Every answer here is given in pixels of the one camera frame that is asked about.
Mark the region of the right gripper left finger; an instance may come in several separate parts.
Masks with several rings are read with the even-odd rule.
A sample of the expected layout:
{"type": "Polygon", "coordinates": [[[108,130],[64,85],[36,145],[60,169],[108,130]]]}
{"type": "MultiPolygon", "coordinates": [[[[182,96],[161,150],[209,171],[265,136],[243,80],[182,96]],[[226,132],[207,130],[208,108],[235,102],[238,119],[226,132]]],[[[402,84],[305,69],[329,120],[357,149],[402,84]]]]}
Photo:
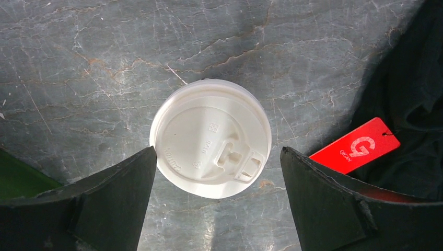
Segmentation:
{"type": "Polygon", "coordinates": [[[147,147],[72,184],[1,201],[1,250],[137,250],[157,155],[147,147]]]}

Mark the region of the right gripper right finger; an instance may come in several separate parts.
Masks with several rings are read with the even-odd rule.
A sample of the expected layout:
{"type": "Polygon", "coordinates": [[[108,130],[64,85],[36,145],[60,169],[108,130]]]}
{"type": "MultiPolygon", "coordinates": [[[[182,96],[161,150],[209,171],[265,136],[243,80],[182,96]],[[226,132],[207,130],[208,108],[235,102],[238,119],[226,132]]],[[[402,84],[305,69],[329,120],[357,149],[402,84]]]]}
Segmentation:
{"type": "Polygon", "coordinates": [[[291,147],[280,163],[302,250],[442,250],[442,202],[367,184],[291,147]]]}

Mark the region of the green box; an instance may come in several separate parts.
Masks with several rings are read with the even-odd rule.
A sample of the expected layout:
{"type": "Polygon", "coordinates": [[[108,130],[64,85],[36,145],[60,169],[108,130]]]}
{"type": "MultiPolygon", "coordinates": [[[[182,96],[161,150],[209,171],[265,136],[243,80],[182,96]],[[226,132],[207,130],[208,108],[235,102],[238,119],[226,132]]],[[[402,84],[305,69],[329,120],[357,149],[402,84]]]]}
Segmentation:
{"type": "Polygon", "coordinates": [[[34,197],[62,187],[55,179],[1,150],[1,199],[34,197]]]}

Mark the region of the white cup lid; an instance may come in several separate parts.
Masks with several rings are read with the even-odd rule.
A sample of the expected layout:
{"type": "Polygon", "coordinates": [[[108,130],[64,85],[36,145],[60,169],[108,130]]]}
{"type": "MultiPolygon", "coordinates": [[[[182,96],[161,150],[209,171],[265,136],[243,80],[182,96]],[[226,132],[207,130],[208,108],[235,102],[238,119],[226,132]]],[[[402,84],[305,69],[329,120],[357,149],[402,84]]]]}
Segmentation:
{"type": "Polygon", "coordinates": [[[262,173],[272,145],[263,106],[242,86],[207,78],[180,87],[153,118],[150,145],[160,172],[210,199],[241,193],[262,173]]]}

